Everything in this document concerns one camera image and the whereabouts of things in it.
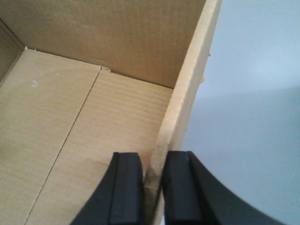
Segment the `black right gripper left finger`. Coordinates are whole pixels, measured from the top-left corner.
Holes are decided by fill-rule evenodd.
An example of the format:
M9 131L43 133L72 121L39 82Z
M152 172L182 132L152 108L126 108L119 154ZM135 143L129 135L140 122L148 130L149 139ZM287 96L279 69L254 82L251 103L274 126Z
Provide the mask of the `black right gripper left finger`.
M79 224L143 224L143 170L137 153L113 153L101 182L79 212Z

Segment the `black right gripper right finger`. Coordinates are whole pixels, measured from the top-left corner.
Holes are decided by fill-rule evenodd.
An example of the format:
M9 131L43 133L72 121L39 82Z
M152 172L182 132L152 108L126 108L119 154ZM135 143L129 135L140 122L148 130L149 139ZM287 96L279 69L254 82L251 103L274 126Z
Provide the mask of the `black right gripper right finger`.
M162 188L167 225L278 225L214 177L191 151L170 151Z

